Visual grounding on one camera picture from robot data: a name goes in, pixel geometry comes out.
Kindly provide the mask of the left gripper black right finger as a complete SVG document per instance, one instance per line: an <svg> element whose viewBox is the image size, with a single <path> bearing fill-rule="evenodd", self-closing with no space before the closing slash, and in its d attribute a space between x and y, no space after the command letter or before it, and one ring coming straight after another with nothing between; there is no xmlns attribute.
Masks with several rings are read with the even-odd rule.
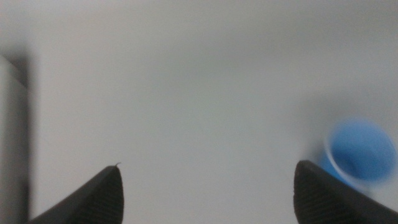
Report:
<svg viewBox="0 0 398 224"><path fill-rule="evenodd" d="M299 161L295 168L294 212L303 224L397 224L397 212L310 161Z"/></svg>

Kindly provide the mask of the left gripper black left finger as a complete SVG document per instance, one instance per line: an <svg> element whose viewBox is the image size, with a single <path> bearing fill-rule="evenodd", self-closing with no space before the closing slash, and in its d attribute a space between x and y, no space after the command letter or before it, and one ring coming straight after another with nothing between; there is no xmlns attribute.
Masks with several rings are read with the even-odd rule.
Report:
<svg viewBox="0 0 398 224"><path fill-rule="evenodd" d="M107 166L29 224L121 224L124 192L120 170Z"/></svg>

